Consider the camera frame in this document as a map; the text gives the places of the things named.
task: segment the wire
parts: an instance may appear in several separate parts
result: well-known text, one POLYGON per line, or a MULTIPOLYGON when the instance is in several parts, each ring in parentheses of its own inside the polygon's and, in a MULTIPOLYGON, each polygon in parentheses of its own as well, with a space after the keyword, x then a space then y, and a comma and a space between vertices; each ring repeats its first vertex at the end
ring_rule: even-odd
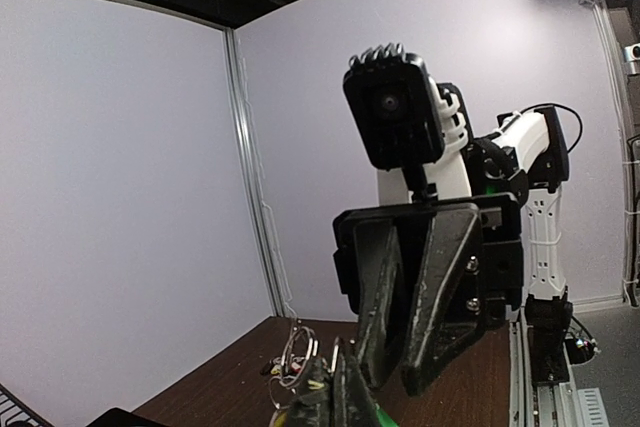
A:
MULTIPOLYGON (((634 135, 633 137, 629 137, 627 139, 627 146, 629 148, 629 153, 631 155, 631 159, 633 159, 632 162, 637 162, 633 152, 633 142, 638 139, 640 139, 640 134, 634 135)), ((637 188, 636 169, 632 168, 630 169, 630 171, 631 171, 632 184, 634 188, 637 188)), ((639 202, 640 202, 640 191, 636 192, 636 195, 633 199, 633 212, 638 212, 639 202)), ((631 225, 632 225, 631 228, 633 231, 634 239, 637 239, 638 218, 636 215, 633 216, 631 225)), ((640 274, 638 273, 638 242, 637 241, 634 241, 631 243, 631 262, 633 266, 633 278, 635 280, 631 282, 623 281, 623 292, 625 297, 629 301, 629 305, 631 305, 631 307, 638 307, 638 300, 635 295, 635 287, 634 286, 629 287, 629 283, 637 284, 637 282, 640 281, 640 274)))
POLYGON ((546 107, 546 106, 552 106, 558 109, 566 110, 567 112, 572 113, 576 117, 576 119, 578 119, 580 130, 578 131, 578 137, 576 137, 576 140, 573 142, 573 144, 571 144, 571 147, 569 147, 569 149, 567 150, 567 153, 570 154, 571 151, 575 149, 576 145, 578 145, 578 142, 580 142, 580 140, 582 139, 582 133, 584 131, 584 124, 582 123, 582 117, 580 117, 580 114, 575 110, 573 110, 571 107, 567 107, 566 105, 562 105, 562 104, 556 104, 554 102, 547 102, 545 104, 532 105, 531 107, 527 107, 526 109, 521 110, 520 112, 524 114, 525 112, 528 112, 533 109, 537 109, 538 107, 546 107))
POLYGON ((587 334, 587 337, 589 337, 589 340, 593 340, 593 335, 591 335, 591 332, 589 332, 589 329, 587 329, 582 322, 576 319, 575 315, 571 316, 571 320, 573 320, 576 324, 578 324, 578 327, 580 327, 581 329, 580 333, 584 332, 585 334, 587 334))

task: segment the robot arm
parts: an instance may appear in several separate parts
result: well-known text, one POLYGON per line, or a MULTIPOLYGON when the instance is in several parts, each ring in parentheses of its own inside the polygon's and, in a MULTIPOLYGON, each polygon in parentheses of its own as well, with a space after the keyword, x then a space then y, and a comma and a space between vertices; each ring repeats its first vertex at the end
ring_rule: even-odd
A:
POLYGON ((525 204, 534 265, 546 268, 532 274, 527 318, 544 340, 536 346, 555 352, 559 328, 549 317, 568 304, 555 261, 560 183, 568 179, 555 110, 501 116, 496 131, 474 139, 460 92, 436 84, 401 46, 370 49, 350 67, 344 90, 379 171, 382 206, 335 219, 334 258, 359 314, 355 354, 369 386, 381 387, 401 365, 405 389, 419 395, 504 324, 507 306, 520 307, 525 204))

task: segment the metal pole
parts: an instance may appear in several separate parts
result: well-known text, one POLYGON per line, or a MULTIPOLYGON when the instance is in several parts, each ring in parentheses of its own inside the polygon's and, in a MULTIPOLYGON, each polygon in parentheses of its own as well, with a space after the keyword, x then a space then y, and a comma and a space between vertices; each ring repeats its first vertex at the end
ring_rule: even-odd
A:
POLYGON ((275 315, 286 316, 285 302, 282 288, 278 281, 277 266, 274 258, 277 245, 269 235, 269 224, 263 209, 262 184, 260 181, 260 169, 257 160, 257 147, 250 121, 248 105, 245 102, 244 83, 242 70, 237 52, 236 35, 231 29, 224 31, 225 54, 227 60, 227 72, 229 76, 229 92, 231 97, 231 110, 236 126, 236 141, 240 154, 242 177, 249 203, 249 212, 253 221, 253 229, 256 244, 260 254, 260 260, 264 269, 265 282, 269 291, 269 299, 275 315))

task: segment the metal frame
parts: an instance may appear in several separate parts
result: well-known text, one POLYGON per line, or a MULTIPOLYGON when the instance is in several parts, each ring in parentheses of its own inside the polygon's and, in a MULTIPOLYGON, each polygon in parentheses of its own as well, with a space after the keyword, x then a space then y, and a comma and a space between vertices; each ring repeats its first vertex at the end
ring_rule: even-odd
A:
POLYGON ((269 217, 264 209, 260 162, 255 141, 255 133, 251 122, 251 112, 246 101, 245 78, 238 55, 238 41, 235 31, 224 30, 225 57, 229 78, 229 95, 234 123, 242 177, 249 202, 249 211, 253 220, 258 252, 262 261, 269 299, 275 315, 286 316, 282 286, 278 280, 277 262, 274 252, 278 249, 275 231, 270 227, 269 217))
POLYGON ((585 427, 609 427, 609 419, 602 402, 600 389, 580 389, 578 391, 580 408, 584 412, 585 427))
POLYGON ((522 351, 522 334, 519 321, 509 324, 509 352, 511 354, 511 393, 509 398, 509 427, 524 427, 525 412, 525 380, 524 352, 522 351))

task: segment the black cable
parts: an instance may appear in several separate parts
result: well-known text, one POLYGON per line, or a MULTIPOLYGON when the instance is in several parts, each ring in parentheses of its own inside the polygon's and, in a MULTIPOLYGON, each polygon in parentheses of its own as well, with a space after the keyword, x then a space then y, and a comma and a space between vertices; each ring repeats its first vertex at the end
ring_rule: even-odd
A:
POLYGON ((578 112, 573 110, 571 107, 567 107, 566 105, 556 104, 554 102, 547 102, 545 104, 536 104, 536 105, 532 105, 531 107, 527 107, 526 109, 522 110, 521 113, 524 114, 525 112, 528 112, 528 111, 533 110, 533 109, 537 109, 538 107, 547 107, 547 106, 552 106, 552 107, 556 107, 558 109, 566 110, 567 112, 572 113, 576 117, 576 119, 578 119, 578 124, 580 126, 580 130, 578 131, 578 137, 576 138, 576 140, 573 142, 573 144, 571 144, 571 147, 569 147, 569 149, 567 149, 567 153, 570 154, 571 151, 576 147, 576 145, 578 145, 578 142, 580 142, 580 139, 582 139, 582 132, 584 131, 584 125, 582 123, 582 117, 580 117, 580 114, 578 112))
POLYGON ((582 322, 580 322, 578 319, 576 319, 575 315, 571 316, 571 320, 573 320, 576 324, 578 324, 578 327, 580 327, 580 329, 582 329, 580 332, 584 332, 585 334, 587 334, 587 337, 589 338, 589 341, 593 340, 593 335, 591 335, 591 332, 589 332, 589 329, 587 329, 584 324, 582 322))

